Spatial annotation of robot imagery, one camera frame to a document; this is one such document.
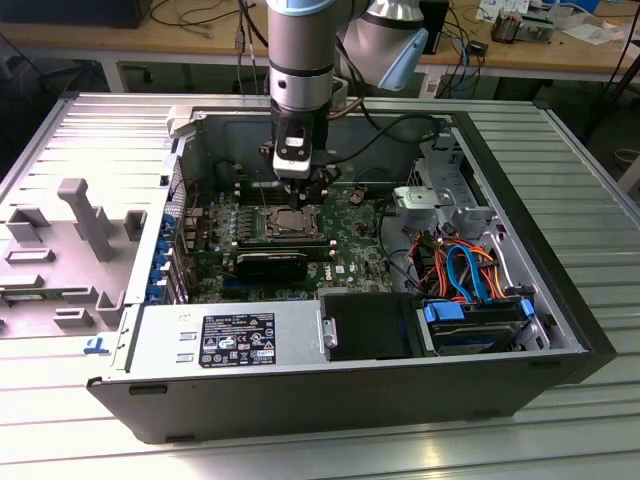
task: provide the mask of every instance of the blue latch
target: blue latch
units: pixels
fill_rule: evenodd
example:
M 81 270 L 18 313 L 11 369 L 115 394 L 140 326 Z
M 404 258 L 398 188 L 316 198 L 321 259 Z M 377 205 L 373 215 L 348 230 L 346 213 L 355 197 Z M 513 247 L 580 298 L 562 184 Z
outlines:
M 147 295 L 152 298 L 161 298 L 164 287 L 158 285 L 147 285 Z
M 84 353 L 89 355 L 91 353 L 109 353 L 104 338 L 100 335 L 96 335 L 93 338 L 87 340 L 87 345 L 84 347 Z
M 462 306 L 455 302 L 432 302 L 424 308 L 427 323 L 464 320 Z
M 522 307 L 523 313 L 529 320 L 531 320 L 533 316 L 536 314 L 536 312 L 533 310 L 533 305 L 531 305 L 531 302 L 526 298 L 523 300 L 520 300 L 520 306 Z
M 165 213 L 162 215 L 162 228 L 174 228 L 176 226 L 176 219 L 173 215 Z
M 164 280 L 164 274 L 160 270 L 151 270 L 149 278 L 153 282 L 159 282 L 160 280 Z
M 156 252 L 158 253 L 167 253 L 169 251 L 169 242 L 166 240 L 158 240 L 156 243 Z
M 167 257 L 162 255 L 161 253 L 156 253 L 153 256 L 153 266 L 154 267 L 163 267 L 167 263 Z

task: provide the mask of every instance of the power supply label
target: power supply label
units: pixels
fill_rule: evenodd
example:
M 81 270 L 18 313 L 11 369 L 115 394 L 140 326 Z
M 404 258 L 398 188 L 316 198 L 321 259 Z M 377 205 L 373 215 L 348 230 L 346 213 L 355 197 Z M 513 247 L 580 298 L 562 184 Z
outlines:
M 273 313 L 206 316 L 200 338 L 199 362 L 204 368 L 276 363 Z

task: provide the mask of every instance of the motherboard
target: motherboard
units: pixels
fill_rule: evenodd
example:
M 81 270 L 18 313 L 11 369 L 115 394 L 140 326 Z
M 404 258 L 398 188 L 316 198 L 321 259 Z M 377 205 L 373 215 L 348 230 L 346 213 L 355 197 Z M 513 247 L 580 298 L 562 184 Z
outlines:
M 353 189 L 335 188 L 323 204 L 301 210 L 266 202 L 246 204 L 232 193 L 219 193 L 208 205 L 194 206 L 185 217 L 186 251 L 198 280 L 191 303 L 391 291 L 389 264 L 375 232 L 380 200 L 360 200 L 353 201 Z M 250 267 L 252 263 L 259 266 Z M 300 265 L 303 272 L 296 270 Z M 243 268 L 278 276 L 247 281 Z

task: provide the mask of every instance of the aluminum extrusion table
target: aluminum extrusion table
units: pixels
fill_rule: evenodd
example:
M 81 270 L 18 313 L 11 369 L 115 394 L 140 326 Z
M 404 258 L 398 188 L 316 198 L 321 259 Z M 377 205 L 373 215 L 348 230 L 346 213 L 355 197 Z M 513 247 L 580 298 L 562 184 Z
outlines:
M 11 204 L 46 202 L 56 176 L 82 174 L 96 162 L 114 182 L 158 175 L 170 150 L 170 107 L 215 106 L 222 98 L 60 100 L 0 186 L 0 215 Z M 265 102 L 224 98 L 237 106 Z M 83 355 L 86 337 L 0 340 L 0 477 L 637 478 L 640 211 L 550 111 L 526 102 L 372 99 L 368 106 L 387 102 L 469 113 L 618 350 L 616 360 L 513 418 L 146 445 L 85 390 L 91 372 L 110 361 Z M 144 208 L 143 186 L 120 187 L 101 200 L 112 215 Z

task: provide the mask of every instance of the circuit board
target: circuit board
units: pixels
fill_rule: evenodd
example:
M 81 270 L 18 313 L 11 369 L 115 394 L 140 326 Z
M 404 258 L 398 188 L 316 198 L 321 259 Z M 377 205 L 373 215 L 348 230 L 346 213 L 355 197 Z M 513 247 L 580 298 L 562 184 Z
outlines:
M 332 288 L 350 292 L 391 291 L 388 265 L 380 253 L 374 230 L 376 200 L 365 199 L 359 206 L 352 206 L 351 194 L 350 189 L 333 189 L 324 204 L 305 207 L 301 214 L 292 213 L 286 206 L 241 206 L 224 195 L 207 207 L 193 209 L 191 215 L 195 216 L 187 218 L 190 230 L 186 235 L 188 254 L 196 266 L 198 290 L 192 294 L 191 302 L 306 300 L 318 298 L 319 292 Z M 243 226 L 243 217 L 251 223 Z M 265 220 L 268 218 L 279 220 L 269 222 Z M 307 243 L 292 250 L 317 261 L 309 262 L 306 279 L 301 282 L 243 284 L 229 268 L 239 254 L 243 229 L 253 242 L 268 240 L 265 236 L 282 241 L 304 236 Z M 319 243 L 321 240 L 325 241 L 324 247 Z M 244 246 L 252 246 L 251 241 Z

